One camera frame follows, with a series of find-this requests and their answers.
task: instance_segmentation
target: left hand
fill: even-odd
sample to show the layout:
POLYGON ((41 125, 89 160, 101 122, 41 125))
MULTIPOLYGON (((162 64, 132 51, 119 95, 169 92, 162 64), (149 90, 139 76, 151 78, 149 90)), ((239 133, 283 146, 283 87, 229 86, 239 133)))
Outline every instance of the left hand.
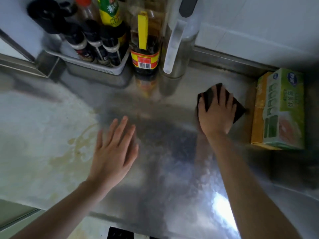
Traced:
POLYGON ((124 116, 119 126, 114 119, 110 125, 106 139, 103 140, 103 130, 98 132, 93 162, 87 181, 98 186, 103 197, 117 185, 130 170, 138 156, 138 144, 129 149, 135 125, 132 125, 121 140, 128 117, 124 116))

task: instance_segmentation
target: white tile wall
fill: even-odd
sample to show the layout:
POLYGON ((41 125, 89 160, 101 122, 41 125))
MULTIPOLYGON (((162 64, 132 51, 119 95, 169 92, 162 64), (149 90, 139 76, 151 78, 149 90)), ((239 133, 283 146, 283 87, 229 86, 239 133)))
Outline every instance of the white tile wall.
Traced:
POLYGON ((196 45, 278 67, 319 61, 319 0, 204 0, 196 45))

